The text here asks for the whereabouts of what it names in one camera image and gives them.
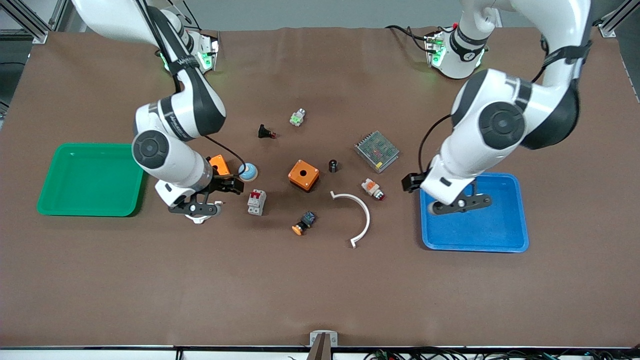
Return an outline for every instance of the small electrical connector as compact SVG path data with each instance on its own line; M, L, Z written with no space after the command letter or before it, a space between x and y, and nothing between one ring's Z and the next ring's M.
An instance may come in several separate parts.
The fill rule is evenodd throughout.
M258 129L258 137L259 138L272 138L275 139L277 136L273 131L268 130L264 127L264 124L260 124L260 128Z
M373 196L375 199L378 199L378 200L385 199L385 193L380 191L380 185L376 184L371 179L366 179L362 183L362 188L364 189L364 191L366 191L369 195Z
M264 201L267 199L267 193L262 190L253 189L249 193L249 201L246 203L249 206L249 214L262 216L262 210L264 209Z
M304 109L299 109L298 111L293 113L293 115L291 115L291 119L289 119L289 122L293 126L300 126L302 125L302 122L305 120L306 114L307 112Z
M311 211L307 211L304 215L302 215L302 217L300 218L300 222L298 222L296 225L293 225L291 227L291 229L293 230L294 233L296 233L298 236L302 236L305 231L311 227L311 225L313 225L313 223L316 222L316 215L313 214Z
M329 172L336 172L336 171L338 171L338 161L337 160L329 161Z

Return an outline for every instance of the orange component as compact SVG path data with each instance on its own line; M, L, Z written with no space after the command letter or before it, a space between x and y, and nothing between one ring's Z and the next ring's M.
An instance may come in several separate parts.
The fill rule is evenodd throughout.
M209 164L212 168L218 171L218 175L229 175L229 168L227 167L227 162L222 157L222 155L214 156L209 160Z
M296 233L298 236L302 236L302 229L300 229L300 226L293 225L291 229L293 229L293 232Z
M311 191L318 177L320 177L320 171L302 160L298 160L289 172L290 182L306 192Z

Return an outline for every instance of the white curved plastic part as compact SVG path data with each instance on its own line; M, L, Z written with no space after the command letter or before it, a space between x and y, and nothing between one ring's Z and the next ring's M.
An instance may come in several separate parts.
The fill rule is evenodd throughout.
M367 233L367 230L369 230L369 224L371 223L371 214L369 214L369 208L367 208L367 205L365 205L364 201L360 200L360 198L358 198L357 196L351 195L350 193L339 193L338 195L334 194L333 192L331 192L331 198L338 199L339 197L346 197L348 199L351 199L355 202L358 203L358 205L360 205L360 207L362 207L362 209L364 210L364 214L367 217L367 225L364 225L364 230L356 237L354 237L353 239L351 239L351 246L353 246L353 248L356 248L356 242L360 239L362 239L362 237L364 236L364 234Z

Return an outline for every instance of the black arm joint cap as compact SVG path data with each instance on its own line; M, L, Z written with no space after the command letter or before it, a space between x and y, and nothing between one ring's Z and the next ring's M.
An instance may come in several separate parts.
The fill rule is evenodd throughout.
M420 184L427 178L427 172L407 174L402 179L402 189L408 193L412 193L420 188Z
M164 165L169 154L169 142L157 130L140 133L132 145L133 158L143 167L159 168Z
M169 73L173 76L178 73L180 70L184 70L189 67L193 67L194 69L200 67L198 63L198 59L193 55L185 56L183 58L179 58L173 62L167 63L167 67L169 68Z

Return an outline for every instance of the blue tray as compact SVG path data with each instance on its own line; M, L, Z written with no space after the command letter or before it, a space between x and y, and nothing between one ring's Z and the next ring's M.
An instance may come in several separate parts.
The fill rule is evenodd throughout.
M420 191L422 241L433 250L523 252L529 235L518 179L511 174L484 173L477 178L477 192L488 193L493 204L487 208L432 215L434 199ZM471 186L465 189L470 195Z

